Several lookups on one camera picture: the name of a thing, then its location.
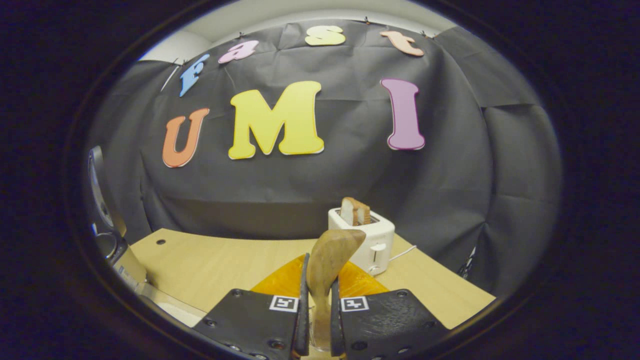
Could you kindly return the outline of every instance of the black fabric backdrop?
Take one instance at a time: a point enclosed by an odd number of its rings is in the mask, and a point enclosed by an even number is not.
[[[310,47],[306,30],[340,26],[346,41]],[[380,31],[415,39],[420,58]],[[233,45],[259,40],[255,54],[220,65]],[[396,232],[457,271],[476,247],[468,280],[508,295],[533,269],[557,216],[561,160],[544,104],[490,46],[461,28],[435,38],[381,24],[313,20],[265,29],[207,52],[200,79],[183,96],[176,65],[140,61],[93,120],[88,146],[101,145],[111,191],[130,243],[162,227],[239,238],[315,238],[330,208],[352,196],[393,221]],[[393,151],[392,107],[381,78],[415,83],[419,151]],[[318,81],[320,154],[231,160],[230,99],[260,90],[273,107],[296,81]],[[166,123],[200,108],[198,148],[184,167],[162,161]],[[189,121],[177,149],[186,143]],[[279,143],[283,132],[278,135]]]

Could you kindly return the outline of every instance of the orange letter u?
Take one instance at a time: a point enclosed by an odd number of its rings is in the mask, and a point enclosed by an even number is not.
[[[184,122],[185,117],[179,116],[169,120],[166,124],[166,136],[164,137],[164,146],[162,149],[162,160],[168,167],[183,167],[191,160],[198,146],[198,138],[200,137],[200,128],[202,127],[202,119],[209,113],[209,109],[199,109],[189,115],[191,126],[189,127],[189,136],[187,137],[187,145],[182,151],[175,150],[175,142],[178,139],[178,130]]]

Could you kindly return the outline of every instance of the purple letter i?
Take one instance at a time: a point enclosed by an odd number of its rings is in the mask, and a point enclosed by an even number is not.
[[[415,94],[418,87],[409,81],[384,78],[380,84],[389,91],[394,114],[394,132],[387,139],[393,150],[419,150],[424,147],[424,137],[418,129]]]

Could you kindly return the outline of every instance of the bread slice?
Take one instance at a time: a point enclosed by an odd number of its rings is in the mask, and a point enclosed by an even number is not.
[[[342,199],[340,217],[351,226],[371,224],[371,210],[368,205],[357,201],[352,197]]]

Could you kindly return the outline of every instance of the wooden table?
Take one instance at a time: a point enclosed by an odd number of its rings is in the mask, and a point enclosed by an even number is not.
[[[229,290],[251,289],[290,260],[311,252],[315,241],[228,239],[160,229],[131,248],[158,290],[202,312],[192,314],[204,315]],[[410,247],[396,234],[391,256]],[[495,299],[418,249],[391,261],[376,280],[389,290],[411,290],[448,329]]]

